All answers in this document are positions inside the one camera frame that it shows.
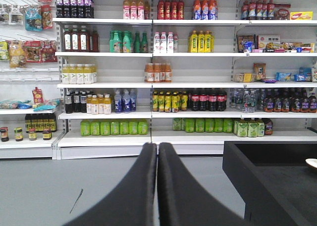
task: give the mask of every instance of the shelf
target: shelf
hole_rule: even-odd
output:
[[[0,115],[7,115],[7,114],[27,114],[27,113],[54,113],[56,108],[49,111],[33,111],[33,108],[22,110],[22,109],[12,109],[12,110],[0,110]]]
[[[60,57],[152,57],[147,54],[126,54],[126,53],[88,53],[88,52],[56,52],[55,56]]]
[[[58,84],[58,88],[122,88],[123,86],[129,88],[151,88],[151,83],[138,82],[107,82],[107,83],[93,83],[93,84]]]
[[[89,114],[89,113],[61,113],[58,119],[131,119],[151,118],[150,107],[140,106],[137,111],[130,113]]]

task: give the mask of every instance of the plastic bottle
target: plastic bottle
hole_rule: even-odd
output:
[[[135,0],[130,2],[130,19],[138,19],[138,7]]]
[[[130,1],[123,1],[123,19],[130,19]]]
[[[138,19],[145,19],[144,18],[144,2],[143,2],[143,0],[138,1]]]
[[[201,13],[202,13],[202,7],[200,4],[200,0],[195,0],[193,5],[193,19],[194,20],[202,19]]]
[[[184,1],[179,0],[177,3],[177,19],[184,19]]]
[[[142,34],[140,52],[144,53],[144,54],[146,54],[148,52],[148,37],[147,37],[147,33],[146,32],[143,32],[143,34]]]
[[[164,19],[164,0],[159,0],[158,2],[158,15],[157,19]]]
[[[116,90],[114,95],[114,112],[115,113],[122,112],[122,97],[120,95],[119,90]]]

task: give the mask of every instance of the green bottle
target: green bottle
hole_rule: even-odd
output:
[[[143,33],[141,42],[141,52],[145,54],[148,52],[148,37],[146,32]]]
[[[135,40],[134,40],[134,52],[140,53],[140,33],[135,33]]]

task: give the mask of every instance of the juice bottle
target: juice bottle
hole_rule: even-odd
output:
[[[91,114],[99,114],[99,105],[98,105],[98,98],[97,95],[93,95],[91,99]]]
[[[164,19],[171,19],[170,15],[170,0],[165,0],[164,2]]]
[[[177,0],[171,2],[171,19],[177,19]]]
[[[159,0],[159,2],[158,2],[157,19],[164,19],[164,1],[163,0]]]
[[[130,1],[123,1],[123,19],[130,19]]]
[[[144,17],[144,2],[143,0],[138,1],[138,19],[145,19]]]
[[[200,4],[200,0],[195,0],[193,5],[193,19],[194,20],[202,19],[201,13],[202,13],[202,7]]]
[[[202,20],[208,20],[208,0],[202,1]]]
[[[203,30],[199,31],[199,35],[198,35],[198,52],[199,53],[205,52],[205,35]]]
[[[130,19],[137,19],[138,18],[138,7],[137,2],[132,0],[130,3]]]
[[[184,1],[179,0],[177,3],[177,19],[184,19]]]
[[[190,36],[190,53],[198,52],[198,35],[196,30],[193,30],[193,34]]]

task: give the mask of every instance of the green can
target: green can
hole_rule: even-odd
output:
[[[202,133],[205,131],[205,119],[197,118],[195,122],[195,131],[198,133]]]
[[[180,131],[182,129],[182,119],[181,118],[174,118],[173,119],[173,130]]]
[[[129,134],[129,122],[128,121],[120,121],[120,134],[127,135]]]
[[[214,132],[214,118],[205,119],[205,131],[208,133]]]
[[[110,123],[108,121],[102,121],[100,123],[100,135],[102,136],[110,135]]]
[[[135,120],[131,120],[129,122],[129,134],[136,135],[138,134],[138,122]]]
[[[119,135],[120,134],[120,124],[118,121],[111,121],[110,122],[110,134],[111,135]]]
[[[187,133],[195,132],[195,119],[194,118],[186,118],[185,131]]]

